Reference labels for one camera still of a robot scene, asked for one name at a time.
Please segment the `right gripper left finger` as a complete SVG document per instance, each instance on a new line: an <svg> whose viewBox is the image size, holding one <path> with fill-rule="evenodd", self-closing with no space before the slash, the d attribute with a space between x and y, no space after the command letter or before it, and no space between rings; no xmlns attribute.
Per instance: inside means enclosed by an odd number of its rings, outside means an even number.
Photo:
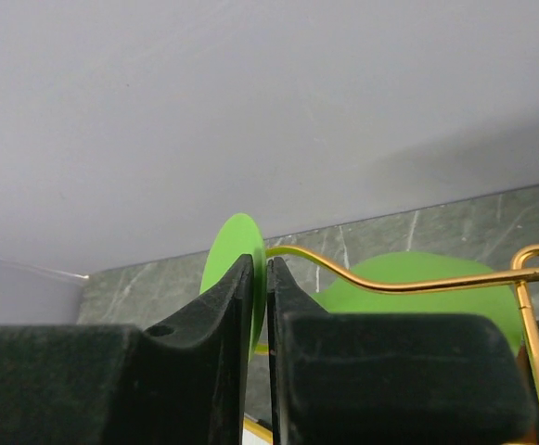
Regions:
<svg viewBox="0 0 539 445"><path fill-rule="evenodd" d="M0 444L239 444L253 260L147 329L0 325Z"/></svg>

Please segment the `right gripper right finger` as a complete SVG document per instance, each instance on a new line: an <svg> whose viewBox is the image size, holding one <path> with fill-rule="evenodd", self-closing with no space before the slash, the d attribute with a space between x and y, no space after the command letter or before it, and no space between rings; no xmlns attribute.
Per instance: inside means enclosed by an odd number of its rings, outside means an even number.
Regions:
<svg viewBox="0 0 539 445"><path fill-rule="evenodd" d="M503 444L536 407L498 326L476 314L331 314L268 265L277 444Z"/></svg>

